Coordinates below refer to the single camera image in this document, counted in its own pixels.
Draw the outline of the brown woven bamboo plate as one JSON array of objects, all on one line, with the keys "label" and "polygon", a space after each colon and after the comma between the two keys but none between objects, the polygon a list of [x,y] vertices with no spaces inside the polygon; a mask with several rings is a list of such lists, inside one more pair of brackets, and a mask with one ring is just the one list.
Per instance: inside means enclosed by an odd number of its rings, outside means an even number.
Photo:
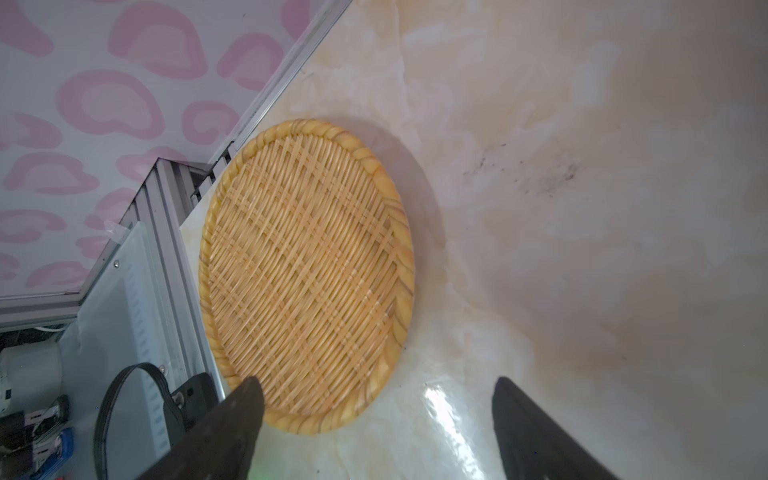
[{"label": "brown woven bamboo plate", "polygon": [[379,395],[407,339],[415,260],[401,197],[344,128],[274,125],[218,180],[198,278],[225,383],[258,379],[272,427],[338,429]]}]

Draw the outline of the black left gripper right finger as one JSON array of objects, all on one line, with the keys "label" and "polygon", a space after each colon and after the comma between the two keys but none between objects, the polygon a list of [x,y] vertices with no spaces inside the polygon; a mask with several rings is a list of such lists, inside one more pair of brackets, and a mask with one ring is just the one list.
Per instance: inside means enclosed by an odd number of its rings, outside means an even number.
[{"label": "black left gripper right finger", "polygon": [[491,411],[508,479],[616,479],[511,379],[496,381]]}]

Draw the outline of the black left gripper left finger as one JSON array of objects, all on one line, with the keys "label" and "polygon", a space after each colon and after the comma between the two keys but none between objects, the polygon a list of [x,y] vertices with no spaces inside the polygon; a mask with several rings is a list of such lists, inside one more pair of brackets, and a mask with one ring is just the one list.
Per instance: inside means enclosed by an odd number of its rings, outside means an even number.
[{"label": "black left gripper left finger", "polygon": [[248,377],[140,477],[142,479],[245,479],[251,467],[265,400]]}]

